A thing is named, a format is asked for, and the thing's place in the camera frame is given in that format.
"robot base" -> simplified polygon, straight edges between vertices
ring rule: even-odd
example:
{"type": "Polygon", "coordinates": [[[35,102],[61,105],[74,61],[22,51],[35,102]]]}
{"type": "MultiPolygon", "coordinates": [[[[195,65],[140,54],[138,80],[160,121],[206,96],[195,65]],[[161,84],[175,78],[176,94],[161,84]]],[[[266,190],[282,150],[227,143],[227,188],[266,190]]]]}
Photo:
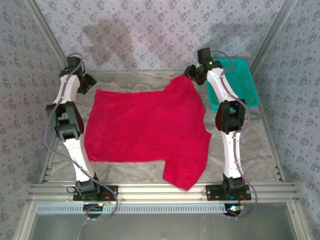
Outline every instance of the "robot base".
{"type": "Polygon", "coordinates": [[[242,201],[251,200],[250,188],[245,184],[242,177],[227,178],[223,174],[221,185],[206,185],[206,198],[208,201],[242,201]]]}
{"type": "MultiPolygon", "coordinates": [[[[108,185],[112,191],[118,195],[118,186],[108,185]]],[[[95,194],[83,195],[81,196],[77,190],[73,193],[73,201],[97,201],[97,202],[115,202],[115,196],[106,188],[100,186],[100,192],[95,194]]]]}

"black mounting bracket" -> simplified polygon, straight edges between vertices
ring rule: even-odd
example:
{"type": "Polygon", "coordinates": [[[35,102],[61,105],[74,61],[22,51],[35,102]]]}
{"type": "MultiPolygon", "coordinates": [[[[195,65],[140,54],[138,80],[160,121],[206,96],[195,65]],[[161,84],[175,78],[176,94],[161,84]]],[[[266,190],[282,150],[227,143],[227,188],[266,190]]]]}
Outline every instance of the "black mounting bracket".
{"type": "MultiPolygon", "coordinates": [[[[67,67],[65,67],[59,74],[59,78],[64,75],[69,75],[81,62],[81,59],[76,56],[70,56],[67,59],[67,67]]],[[[89,74],[85,74],[85,69],[82,71],[82,66],[75,71],[74,75],[77,75],[80,81],[80,87],[77,92],[85,95],[88,90],[97,83],[97,81],[89,74]]]]}
{"type": "Polygon", "coordinates": [[[219,131],[229,134],[238,131],[244,125],[246,109],[237,100],[223,101],[220,103],[218,112],[215,115],[215,126],[219,131]]]}
{"type": "Polygon", "coordinates": [[[104,211],[104,205],[101,203],[88,203],[84,204],[82,211],[84,213],[87,212],[87,214],[90,216],[92,219],[96,219],[99,217],[103,211],[104,211]]]}
{"type": "Polygon", "coordinates": [[[221,184],[205,186],[205,194],[208,201],[240,201],[252,199],[250,188],[242,177],[227,178],[224,174],[221,184]]]}
{"type": "Polygon", "coordinates": [[[198,85],[202,85],[207,79],[207,73],[209,70],[215,68],[222,69],[223,66],[219,60],[213,60],[210,48],[202,48],[198,50],[197,53],[200,66],[198,68],[195,65],[188,66],[184,70],[183,75],[191,78],[198,85]]]}
{"type": "MultiPolygon", "coordinates": [[[[96,174],[94,174],[94,179],[99,181],[96,174]]],[[[118,195],[118,186],[108,185],[107,187],[118,195]]],[[[108,189],[90,179],[88,181],[77,181],[75,183],[73,201],[115,202],[116,198],[108,189]]]]}

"wire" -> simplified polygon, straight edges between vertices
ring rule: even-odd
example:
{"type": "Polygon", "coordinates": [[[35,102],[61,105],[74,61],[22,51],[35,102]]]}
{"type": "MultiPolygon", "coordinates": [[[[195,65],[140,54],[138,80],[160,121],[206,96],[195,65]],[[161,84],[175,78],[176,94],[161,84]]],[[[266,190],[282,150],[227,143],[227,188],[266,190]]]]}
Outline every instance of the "wire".
{"type": "Polygon", "coordinates": [[[254,210],[256,209],[257,203],[258,203],[257,191],[256,191],[256,189],[254,188],[254,186],[246,179],[245,175],[244,175],[243,172],[241,171],[241,169],[240,169],[240,164],[239,164],[238,158],[237,158],[237,153],[236,153],[236,144],[237,144],[236,134],[237,134],[237,133],[241,133],[241,132],[243,132],[243,131],[245,131],[245,130],[248,129],[249,124],[250,124],[250,120],[251,120],[251,119],[250,119],[250,111],[249,111],[249,108],[247,107],[247,105],[246,105],[244,102],[242,102],[238,97],[235,97],[234,95],[232,95],[232,94],[229,92],[228,88],[226,87],[226,85],[225,85],[225,83],[224,83],[223,75],[225,75],[226,72],[231,71],[231,70],[233,69],[233,64],[232,64],[231,58],[230,58],[226,53],[224,53],[223,51],[213,50],[213,51],[211,51],[211,53],[220,53],[220,54],[223,54],[223,55],[225,55],[225,56],[227,57],[227,59],[229,60],[229,62],[230,62],[230,67],[227,68],[227,69],[224,69],[224,70],[221,72],[221,74],[220,74],[221,84],[222,84],[224,90],[227,92],[227,94],[228,94],[231,98],[233,98],[234,100],[236,100],[238,103],[240,103],[240,104],[245,108],[245,111],[248,113],[248,119],[247,119],[247,121],[246,121],[246,123],[245,123],[245,126],[244,126],[242,129],[240,129],[240,130],[238,130],[238,131],[235,131],[234,134],[233,134],[233,154],[234,154],[234,159],[235,159],[235,165],[236,165],[236,167],[237,167],[237,169],[238,169],[238,171],[239,171],[242,179],[249,185],[249,187],[253,190],[253,193],[254,193],[254,205],[253,205],[253,207],[250,209],[250,211],[249,211],[247,214],[243,215],[243,216],[236,216],[237,218],[244,218],[244,217],[247,217],[247,216],[249,216],[250,214],[252,214],[252,213],[254,212],[254,210]]]}
{"type": "Polygon", "coordinates": [[[247,199],[242,194],[239,194],[239,197],[245,201],[244,207],[246,207],[247,206],[247,199]]]}
{"type": "Polygon", "coordinates": [[[119,201],[118,201],[118,196],[115,194],[115,192],[110,188],[108,187],[107,185],[104,185],[103,183],[101,183],[100,181],[94,179],[93,177],[91,177],[83,168],[82,166],[80,166],[76,161],[74,161],[71,157],[67,156],[67,155],[64,155],[60,152],[57,152],[55,151],[54,149],[52,149],[48,143],[48,131],[49,131],[49,125],[50,125],[50,122],[51,122],[51,119],[53,118],[57,108],[59,107],[60,103],[62,102],[63,98],[64,98],[64,95],[65,95],[65,90],[66,90],[66,86],[67,86],[67,82],[68,80],[70,79],[70,77],[81,67],[81,65],[83,64],[83,57],[80,53],[77,53],[77,52],[74,52],[74,53],[71,53],[67,56],[70,57],[72,55],[78,55],[80,56],[80,62],[79,64],[76,66],[76,68],[70,72],[70,74],[66,77],[66,80],[65,80],[65,83],[63,84],[63,87],[62,87],[62,91],[61,91],[61,98],[58,100],[58,102],[56,103],[56,105],[54,106],[52,112],[50,113],[50,116],[47,120],[47,123],[46,123],[46,126],[45,126],[45,129],[44,129],[44,143],[45,143],[45,146],[54,154],[57,154],[59,156],[62,156],[62,157],[65,157],[66,159],[69,159],[77,168],[80,169],[81,172],[83,172],[84,175],[86,175],[90,180],[92,180],[94,183],[104,187],[105,189],[107,189],[110,193],[112,193],[112,195],[114,195],[114,198],[115,198],[115,207],[114,209],[112,210],[112,212],[110,214],[108,214],[107,216],[104,216],[104,217],[100,217],[100,218],[91,218],[89,217],[89,212],[91,211],[90,208],[87,209],[86,213],[85,213],[85,216],[87,217],[88,220],[92,220],[92,221],[97,221],[97,220],[103,220],[103,219],[108,219],[110,218],[111,216],[113,216],[118,208],[118,204],[119,204],[119,201]]]}
{"type": "Polygon", "coordinates": [[[106,196],[108,197],[108,201],[109,201],[109,203],[111,203],[110,194],[109,194],[107,191],[105,191],[105,192],[101,193],[101,195],[106,195],[106,196]]]}
{"type": "Polygon", "coordinates": [[[202,190],[202,194],[207,196],[207,188],[206,187],[202,190]]]}
{"type": "Polygon", "coordinates": [[[85,72],[86,72],[86,66],[85,66],[85,63],[83,62],[83,63],[82,63],[82,65],[83,65],[83,71],[82,71],[82,74],[85,74],[85,72]]]}

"glass panel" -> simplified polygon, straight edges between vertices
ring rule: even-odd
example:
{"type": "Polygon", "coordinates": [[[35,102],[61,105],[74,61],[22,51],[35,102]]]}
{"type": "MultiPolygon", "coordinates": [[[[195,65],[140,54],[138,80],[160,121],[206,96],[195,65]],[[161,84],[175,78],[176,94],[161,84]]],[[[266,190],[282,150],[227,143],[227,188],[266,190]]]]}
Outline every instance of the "glass panel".
{"type": "Polygon", "coordinates": [[[37,215],[29,239],[295,240],[297,238],[285,203],[259,203],[254,213],[238,220],[229,219],[222,214],[116,214],[101,221],[88,221],[81,214],[37,215]]]}

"enclosure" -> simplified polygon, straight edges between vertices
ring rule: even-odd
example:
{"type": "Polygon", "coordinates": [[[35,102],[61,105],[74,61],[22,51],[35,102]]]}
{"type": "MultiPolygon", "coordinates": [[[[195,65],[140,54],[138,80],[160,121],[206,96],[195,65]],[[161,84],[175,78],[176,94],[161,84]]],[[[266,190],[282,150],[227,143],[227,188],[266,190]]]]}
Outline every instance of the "enclosure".
{"type": "MultiPolygon", "coordinates": [[[[114,230],[111,239],[320,239],[318,0],[3,0],[0,6],[0,239],[104,239],[103,231],[97,233],[103,228],[114,230]],[[57,97],[67,55],[82,54],[97,81],[75,101],[86,126],[97,89],[162,91],[197,63],[202,48],[250,66],[259,106],[249,109],[240,154],[257,190],[256,211],[228,219],[220,214],[223,201],[212,203],[202,194],[206,184],[222,181],[225,158],[208,86],[194,83],[212,134],[197,184],[183,191],[167,183],[160,160],[92,162],[100,181],[119,186],[123,201],[108,222],[87,222],[83,202],[66,192],[76,181],[72,163],[44,143],[46,106],[57,97]]],[[[57,137],[49,139],[53,149],[68,154],[57,137]]]]}

